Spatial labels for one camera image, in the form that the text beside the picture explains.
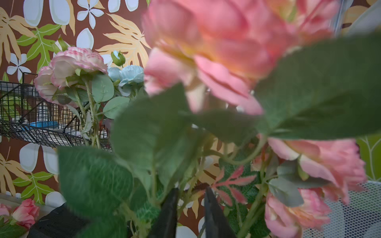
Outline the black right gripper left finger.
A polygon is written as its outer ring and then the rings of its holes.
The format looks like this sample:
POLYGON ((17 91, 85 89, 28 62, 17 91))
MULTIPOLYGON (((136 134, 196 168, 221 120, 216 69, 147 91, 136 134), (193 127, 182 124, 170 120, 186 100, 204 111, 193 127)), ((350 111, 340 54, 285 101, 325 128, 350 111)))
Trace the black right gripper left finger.
POLYGON ((162 209, 155 223, 151 227, 148 238, 175 238, 178 221, 179 189, 173 188, 165 198, 162 209))

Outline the pink peony spray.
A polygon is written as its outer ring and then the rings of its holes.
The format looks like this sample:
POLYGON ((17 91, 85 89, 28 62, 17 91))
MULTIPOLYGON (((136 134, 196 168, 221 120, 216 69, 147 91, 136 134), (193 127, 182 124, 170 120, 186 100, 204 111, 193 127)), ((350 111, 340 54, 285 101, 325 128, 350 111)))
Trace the pink peony spray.
POLYGON ((142 18, 152 48, 145 93, 112 120, 111 150, 58 149, 63 196, 89 221, 75 237, 147 238, 173 188, 178 217, 208 187, 217 199, 220 162, 261 136, 329 141, 379 132, 381 32, 333 36, 338 8, 152 1, 142 18))
POLYGON ((355 139, 261 136, 220 162, 212 184, 238 238, 300 238, 330 223, 328 201, 350 203, 367 181, 355 139))

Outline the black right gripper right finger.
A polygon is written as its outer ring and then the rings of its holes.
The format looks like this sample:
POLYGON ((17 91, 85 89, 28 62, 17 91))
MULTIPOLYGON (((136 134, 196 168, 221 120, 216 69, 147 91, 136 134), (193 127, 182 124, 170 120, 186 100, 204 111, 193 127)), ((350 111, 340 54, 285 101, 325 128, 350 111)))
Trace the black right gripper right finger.
POLYGON ((236 238, 234 231, 230 227, 210 187, 205 190, 204 199, 206 238, 236 238))

